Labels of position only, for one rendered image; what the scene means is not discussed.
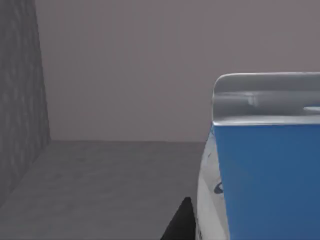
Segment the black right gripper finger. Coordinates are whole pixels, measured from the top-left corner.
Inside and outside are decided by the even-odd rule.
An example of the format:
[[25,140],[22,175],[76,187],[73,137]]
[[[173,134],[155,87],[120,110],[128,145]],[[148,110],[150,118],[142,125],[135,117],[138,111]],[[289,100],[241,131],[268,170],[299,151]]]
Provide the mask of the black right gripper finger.
[[195,240],[196,219],[192,199],[185,197],[160,240]]

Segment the blue and white carton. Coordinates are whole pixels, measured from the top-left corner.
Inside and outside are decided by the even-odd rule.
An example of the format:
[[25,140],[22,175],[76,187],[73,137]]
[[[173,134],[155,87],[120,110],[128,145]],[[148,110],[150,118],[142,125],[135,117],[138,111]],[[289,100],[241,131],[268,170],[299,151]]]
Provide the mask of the blue and white carton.
[[320,72],[221,75],[195,240],[320,240]]

